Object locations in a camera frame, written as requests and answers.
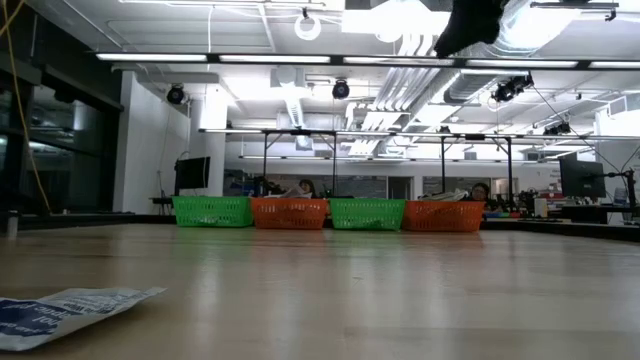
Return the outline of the green striped adhesive bandage packet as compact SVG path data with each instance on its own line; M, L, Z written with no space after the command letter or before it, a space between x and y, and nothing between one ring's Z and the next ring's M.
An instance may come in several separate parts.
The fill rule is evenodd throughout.
M461 190L461 189L455 189L454 191L450 191L450 192L441 192L441 193L434 193L434 194L424 194L420 200L421 201L460 201L462 199L464 199L466 196L468 195L468 192L466 190Z

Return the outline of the white packet dark print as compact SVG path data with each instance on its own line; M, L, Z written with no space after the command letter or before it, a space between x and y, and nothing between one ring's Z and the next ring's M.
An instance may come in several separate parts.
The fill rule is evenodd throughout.
M313 194L305 191L299 186L295 186L285 191L283 194L275 195L275 198L311 198Z
M0 298L0 351L21 352L129 310L160 287L71 288L35 300Z

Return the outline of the white round ceiling lamp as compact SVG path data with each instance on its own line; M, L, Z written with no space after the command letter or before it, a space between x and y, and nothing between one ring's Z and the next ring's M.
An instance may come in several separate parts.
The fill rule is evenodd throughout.
M296 36L304 41L314 41L319 37L321 31L321 20L303 8L300 16L294 22Z

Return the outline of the black computer monitor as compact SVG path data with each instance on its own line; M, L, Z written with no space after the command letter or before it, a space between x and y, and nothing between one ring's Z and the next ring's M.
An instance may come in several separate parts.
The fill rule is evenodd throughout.
M208 187L210 157L178 160L174 165L174 195L181 190L204 189Z
M561 159L560 175L565 197L605 198L604 167L598 162Z

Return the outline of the orange-red plastic basket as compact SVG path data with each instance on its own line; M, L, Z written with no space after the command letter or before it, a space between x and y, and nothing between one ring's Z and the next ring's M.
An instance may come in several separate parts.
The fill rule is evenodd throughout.
M477 232L484 202L407 201L402 229L418 232Z
M251 209L259 229L319 230L324 226L328 201L311 198L253 198Z

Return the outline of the green plastic basket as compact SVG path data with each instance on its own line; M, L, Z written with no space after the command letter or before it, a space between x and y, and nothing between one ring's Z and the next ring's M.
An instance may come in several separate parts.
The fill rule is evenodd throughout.
M241 228L254 222L248 197L174 196L172 202L181 227Z
M379 198L332 198L333 226L341 230L389 230L401 228L406 201Z

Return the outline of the long ceiling light strip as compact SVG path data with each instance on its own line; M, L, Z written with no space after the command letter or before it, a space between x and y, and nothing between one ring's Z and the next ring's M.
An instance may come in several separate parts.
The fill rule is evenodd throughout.
M98 53L113 63L176 63L229 65L327 65L362 67L523 69L575 71L640 71L640 60L589 60L536 58L447 58L355 55L278 55L214 53Z

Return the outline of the silver ceiling duct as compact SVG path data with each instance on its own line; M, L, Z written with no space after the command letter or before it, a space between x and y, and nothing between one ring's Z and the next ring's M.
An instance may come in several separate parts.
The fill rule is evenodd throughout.
M517 30L528 30L526 17L532 15L530 0L505 0L505 10L500 21L500 33L493 44L476 43L453 55L462 57L525 58L532 56L542 45L534 45L525 40ZM453 82L444 90L443 100L447 104L469 102L480 90L491 84L498 76L491 70L454 69L447 70L447 77Z

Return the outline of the black background frame rig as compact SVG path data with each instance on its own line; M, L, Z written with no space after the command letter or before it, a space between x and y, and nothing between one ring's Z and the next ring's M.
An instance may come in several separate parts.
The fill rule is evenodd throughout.
M446 152L445 147L446 139L452 139L454 142L458 141L471 141L480 142L490 140L496 147L507 155L507 173L508 173L508 202L511 203L514 200L514 183L513 183L513 151L512 151L512 138L506 135L497 134L481 134L481 133L440 133L440 165L441 165L441 190L446 190Z
M260 131L261 134L264 135L264 146L263 146L263 164L262 164L262 172L263 177L267 176L267 157L269 148L275 144L283 135L290 135L293 137L296 136L306 136L312 138L314 136L319 137L321 140L325 142L325 144L332 151L332 189L331 194L336 195L338 190L338 180L337 180L337 132L335 130L310 130L303 128L293 128L293 129L262 129Z

